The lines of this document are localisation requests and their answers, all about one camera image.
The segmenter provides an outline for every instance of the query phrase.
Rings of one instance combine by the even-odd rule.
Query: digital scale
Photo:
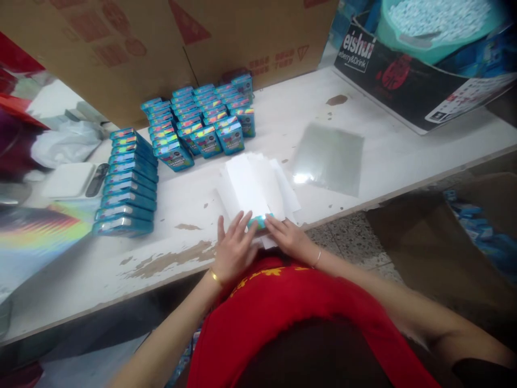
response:
[[[108,169],[108,163],[62,164],[48,178],[41,194],[55,200],[101,197]]]

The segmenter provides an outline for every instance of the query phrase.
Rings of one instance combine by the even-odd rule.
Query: bracelet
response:
[[[222,281],[221,281],[221,279],[219,279],[219,277],[215,274],[214,270],[210,268],[208,271],[210,272],[210,275],[214,278],[214,280],[215,280],[217,283],[219,283],[219,285],[222,287],[222,286],[223,286],[223,285],[222,285]]]
[[[319,253],[318,253],[318,260],[316,260],[316,262],[314,263],[314,265],[312,266],[312,268],[316,268],[316,266],[318,265],[319,263],[319,259],[322,257],[322,251],[319,250]]]

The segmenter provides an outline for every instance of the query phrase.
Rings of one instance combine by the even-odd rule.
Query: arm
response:
[[[250,244],[257,224],[255,222],[248,233],[245,233],[251,212],[244,218],[242,216],[243,212],[240,212],[232,221],[227,233],[224,232],[223,218],[219,217],[218,244],[212,267],[218,279],[216,280],[211,272],[202,277],[187,298],[158,326],[118,372],[111,382],[111,388],[165,386],[192,335],[221,292],[222,285],[234,280],[255,258],[257,247],[250,249]]]
[[[513,352],[478,328],[440,304],[407,287],[382,279],[321,250],[291,221],[266,220],[266,227],[279,247],[288,255],[331,276],[340,276],[362,287],[376,298],[394,323],[425,341],[429,350],[452,367],[464,358],[477,358],[512,368]]]

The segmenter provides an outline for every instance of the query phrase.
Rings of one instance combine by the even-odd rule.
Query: woman's left hand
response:
[[[257,231],[257,221],[252,223],[247,233],[244,232],[251,220],[251,214],[250,211],[244,216],[244,212],[240,211],[226,233],[224,218],[219,216],[217,222],[218,243],[215,247],[215,263],[212,271],[223,284],[231,282],[244,272],[257,254],[258,246],[251,245]]]

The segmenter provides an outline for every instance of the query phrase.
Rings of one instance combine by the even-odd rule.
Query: person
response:
[[[473,323],[320,249],[289,220],[267,216],[281,252],[257,254],[250,220],[240,212],[225,233],[219,218],[213,266],[112,388],[163,388],[203,319],[176,386],[517,386],[515,354]]]

